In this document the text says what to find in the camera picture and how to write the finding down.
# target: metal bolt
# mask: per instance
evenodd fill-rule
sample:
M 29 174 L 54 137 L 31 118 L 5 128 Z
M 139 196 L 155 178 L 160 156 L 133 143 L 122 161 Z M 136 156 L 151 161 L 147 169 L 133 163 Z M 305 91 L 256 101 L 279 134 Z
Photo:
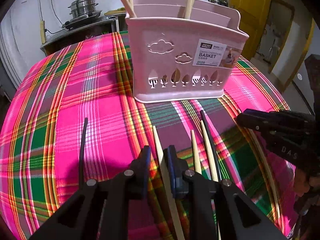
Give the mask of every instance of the metal bolt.
M 225 186 L 227 186 L 227 187 L 229 187 L 229 186 L 232 185 L 232 182 L 231 182 L 230 179 L 223 179 L 223 180 L 222 180 L 222 184 L 225 185 Z
M 126 170 L 124 171 L 125 176 L 132 176 L 134 174 L 133 170 Z
M 89 187 L 96 185 L 96 183 L 97 183 L 97 181 L 96 181 L 95 179 L 89 179 L 89 180 L 87 181 L 87 185 L 88 185 Z
M 185 174 L 186 174 L 187 176 L 189 176 L 189 177 L 192 177 L 192 176 L 195 174 L 195 171 L 193 171 L 193 170 L 186 170 L 186 171 L 185 171 Z

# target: chopstick basket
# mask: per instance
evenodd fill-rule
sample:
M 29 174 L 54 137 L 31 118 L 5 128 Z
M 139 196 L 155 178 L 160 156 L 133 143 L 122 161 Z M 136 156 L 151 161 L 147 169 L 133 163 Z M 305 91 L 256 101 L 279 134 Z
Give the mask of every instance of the chopstick basket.
M 219 98 L 249 36 L 237 10 L 195 0 L 133 0 L 126 17 L 133 95 L 142 103 Z

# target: yellow door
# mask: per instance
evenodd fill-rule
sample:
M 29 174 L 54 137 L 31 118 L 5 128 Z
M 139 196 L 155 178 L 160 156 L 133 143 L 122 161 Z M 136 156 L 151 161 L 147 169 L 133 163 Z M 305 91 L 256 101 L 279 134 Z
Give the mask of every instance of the yellow door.
M 229 5 L 240 12 L 239 28 L 249 35 L 242 56 L 250 60 L 256 53 L 266 26 L 271 0 L 229 0 Z

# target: product label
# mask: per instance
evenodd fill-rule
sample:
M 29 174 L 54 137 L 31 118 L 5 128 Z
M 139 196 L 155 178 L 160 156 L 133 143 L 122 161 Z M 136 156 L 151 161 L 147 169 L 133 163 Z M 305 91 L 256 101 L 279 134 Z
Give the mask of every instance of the product label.
M 219 66 L 226 48 L 226 44 L 200 39 L 193 66 Z

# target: tablecloth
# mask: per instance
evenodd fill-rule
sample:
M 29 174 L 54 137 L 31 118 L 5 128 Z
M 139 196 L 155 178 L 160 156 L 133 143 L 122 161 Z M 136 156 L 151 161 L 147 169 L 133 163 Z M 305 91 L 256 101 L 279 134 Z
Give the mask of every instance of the tablecloth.
M 0 135 L 0 213 L 17 239 L 28 239 L 76 190 L 85 117 L 85 179 L 110 179 L 124 171 L 144 145 L 152 151 L 148 197 L 131 201 L 129 239 L 173 239 L 175 232 L 158 172 L 152 125 L 163 148 L 174 144 L 193 169 L 190 130 L 202 174 L 210 179 L 200 128 L 207 115 L 223 178 L 231 179 L 284 235 L 296 221 L 294 167 L 265 150 L 268 178 L 250 133 L 235 123 L 237 109 L 289 109 L 274 86 L 239 58 L 222 98 L 141 104 L 132 96 L 127 32 L 68 46 L 35 64 L 20 85 Z M 265 146 L 259 133 L 258 140 Z M 280 217 L 270 179 L 276 182 Z M 176 201 L 188 237 L 188 203 Z

